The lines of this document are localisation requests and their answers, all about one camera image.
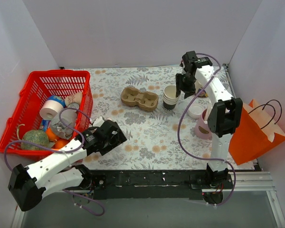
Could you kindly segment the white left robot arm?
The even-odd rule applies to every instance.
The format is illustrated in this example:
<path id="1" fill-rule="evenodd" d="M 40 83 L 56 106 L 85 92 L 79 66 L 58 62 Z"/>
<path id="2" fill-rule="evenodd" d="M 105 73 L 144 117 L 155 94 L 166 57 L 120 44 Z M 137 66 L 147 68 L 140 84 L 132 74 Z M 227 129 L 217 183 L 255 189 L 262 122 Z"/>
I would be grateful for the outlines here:
<path id="1" fill-rule="evenodd" d="M 103 187 L 106 182 L 104 176 L 93 175 L 86 166 L 74 166 L 73 163 L 92 153 L 105 155 L 125 141 L 127 138 L 116 122 L 102 119 L 48 157 L 26 167 L 21 164 L 15 166 L 8 189 L 20 209 L 28 211 L 46 196 L 60 190 Z"/>

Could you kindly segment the stack of paper cups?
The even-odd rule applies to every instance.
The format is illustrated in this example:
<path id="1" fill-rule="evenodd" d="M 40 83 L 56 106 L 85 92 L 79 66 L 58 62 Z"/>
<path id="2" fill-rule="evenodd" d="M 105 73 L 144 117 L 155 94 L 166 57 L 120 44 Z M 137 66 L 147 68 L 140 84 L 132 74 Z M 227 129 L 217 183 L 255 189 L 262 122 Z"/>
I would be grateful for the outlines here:
<path id="1" fill-rule="evenodd" d="M 163 91 L 163 107 L 166 110 L 171 111 L 175 108 L 178 100 L 179 96 L 176 96 L 176 86 L 166 86 Z"/>

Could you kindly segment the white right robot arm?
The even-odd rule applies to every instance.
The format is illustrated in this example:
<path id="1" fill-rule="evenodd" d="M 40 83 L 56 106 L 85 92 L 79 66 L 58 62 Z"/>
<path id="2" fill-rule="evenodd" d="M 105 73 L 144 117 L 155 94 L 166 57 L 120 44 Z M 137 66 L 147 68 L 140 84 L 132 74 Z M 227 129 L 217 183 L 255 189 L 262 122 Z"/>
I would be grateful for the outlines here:
<path id="1" fill-rule="evenodd" d="M 176 96 L 184 93 L 184 97 L 199 96 L 195 82 L 202 85 L 211 101 L 212 109 L 207 123 L 212 135 L 212 152 L 206 161 L 206 185 L 211 189 L 218 188 L 228 178 L 228 150 L 232 135 L 239 127 L 243 102 L 235 98 L 223 86 L 213 70 L 214 57 L 186 52 L 182 56 L 182 73 L 176 74 Z"/>

